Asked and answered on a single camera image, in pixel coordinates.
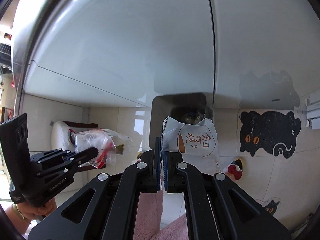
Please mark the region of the left hand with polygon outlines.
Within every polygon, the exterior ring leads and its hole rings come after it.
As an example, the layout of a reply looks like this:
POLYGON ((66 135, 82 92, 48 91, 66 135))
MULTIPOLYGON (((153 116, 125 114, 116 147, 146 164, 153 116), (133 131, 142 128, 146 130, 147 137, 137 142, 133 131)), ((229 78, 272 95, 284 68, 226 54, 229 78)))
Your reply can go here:
POLYGON ((29 225, 32 220, 37 217, 47 217, 57 208, 55 198, 49 200, 44 206, 33 207, 28 202, 22 202, 19 204, 12 204, 11 207, 5 210, 5 214, 10 221, 18 225, 29 225))

